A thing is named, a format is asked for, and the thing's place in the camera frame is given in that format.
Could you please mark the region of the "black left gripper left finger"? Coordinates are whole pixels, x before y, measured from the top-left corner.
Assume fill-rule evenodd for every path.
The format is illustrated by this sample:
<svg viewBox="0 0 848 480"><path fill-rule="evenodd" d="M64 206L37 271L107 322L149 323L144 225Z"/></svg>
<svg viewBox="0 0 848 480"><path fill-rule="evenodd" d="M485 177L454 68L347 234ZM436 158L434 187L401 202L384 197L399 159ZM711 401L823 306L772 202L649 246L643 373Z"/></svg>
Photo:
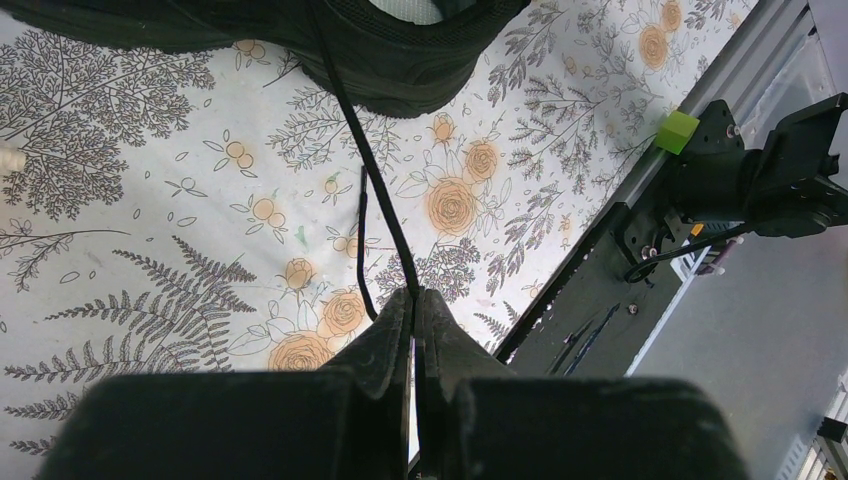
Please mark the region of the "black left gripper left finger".
<svg viewBox="0 0 848 480"><path fill-rule="evenodd" d="M43 479L403 479L414 298L314 371L133 374L98 383Z"/></svg>

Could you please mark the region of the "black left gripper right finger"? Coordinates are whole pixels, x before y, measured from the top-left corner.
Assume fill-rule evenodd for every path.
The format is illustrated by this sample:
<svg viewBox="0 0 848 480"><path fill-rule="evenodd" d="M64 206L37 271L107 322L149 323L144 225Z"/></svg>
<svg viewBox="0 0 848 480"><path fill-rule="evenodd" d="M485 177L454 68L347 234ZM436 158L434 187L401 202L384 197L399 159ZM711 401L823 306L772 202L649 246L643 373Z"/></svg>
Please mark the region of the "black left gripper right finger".
<svg viewBox="0 0 848 480"><path fill-rule="evenodd" d="M425 479L744 479L720 410L676 379L521 377L455 321L442 295L414 315Z"/></svg>

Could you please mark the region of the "black shoelace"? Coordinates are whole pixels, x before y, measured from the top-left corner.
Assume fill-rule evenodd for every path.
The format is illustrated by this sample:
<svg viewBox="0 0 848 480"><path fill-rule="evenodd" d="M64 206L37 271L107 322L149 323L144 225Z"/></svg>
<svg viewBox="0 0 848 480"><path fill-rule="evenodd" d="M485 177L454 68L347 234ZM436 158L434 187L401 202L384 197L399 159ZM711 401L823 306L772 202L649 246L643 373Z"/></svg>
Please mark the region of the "black shoelace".
<svg viewBox="0 0 848 480"><path fill-rule="evenodd" d="M322 55L323 64L328 74L328 78L332 87L332 92L337 97L345 120L348 124L349 129L351 130L352 136L355 140L360 157L362 159L364 171L363 178L368 178L368 180L372 184L376 199L378 201L379 207L385 219L385 223L389 229L390 236L398 254L401 270L405 278L406 289L409 292L413 307L416 307L417 298L420 293L420 284L412 252L403 233L395 209L391 203L387 187L381 176L379 167L377 166L371 146L361 127L361 124L354 111L352 103L347 96L343 83L336 71L336 67L331 57L330 49L324 39L323 32L319 25L317 14L315 13L313 5L307 3L306 11L309 18L310 26L312 27L316 38L316 43L318 44L319 50Z"/></svg>

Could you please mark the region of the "black sneaker shoe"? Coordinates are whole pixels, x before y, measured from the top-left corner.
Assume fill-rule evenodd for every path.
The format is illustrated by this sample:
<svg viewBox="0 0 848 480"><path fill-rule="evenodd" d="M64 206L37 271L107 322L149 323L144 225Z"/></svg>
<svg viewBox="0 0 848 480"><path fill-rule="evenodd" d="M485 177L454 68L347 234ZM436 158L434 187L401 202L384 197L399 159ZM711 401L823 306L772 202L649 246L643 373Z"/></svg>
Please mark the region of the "black sneaker shoe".
<svg viewBox="0 0 848 480"><path fill-rule="evenodd" d="M370 1L4 1L29 26L112 48L200 52L260 40L353 104L415 118L449 103L525 1L436 1L415 24Z"/></svg>

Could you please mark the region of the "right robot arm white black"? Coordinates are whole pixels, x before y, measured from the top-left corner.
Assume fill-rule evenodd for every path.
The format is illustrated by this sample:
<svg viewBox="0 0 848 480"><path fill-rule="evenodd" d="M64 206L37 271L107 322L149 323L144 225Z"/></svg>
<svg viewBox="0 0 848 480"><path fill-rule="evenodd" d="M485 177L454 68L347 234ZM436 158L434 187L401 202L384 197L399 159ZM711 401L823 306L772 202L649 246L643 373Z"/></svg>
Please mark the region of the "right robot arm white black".
<svg viewBox="0 0 848 480"><path fill-rule="evenodd" d="M624 281L637 283L660 262L739 235L795 239L846 225L847 190L831 179L839 171L839 157L830 151L846 109L846 93L837 93L784 117L763 147L748 149L732 134L727 103L711 102L685 144L672 149L651 197L662 214L671 213L684 224L732 226L639 261Z"/></svg>

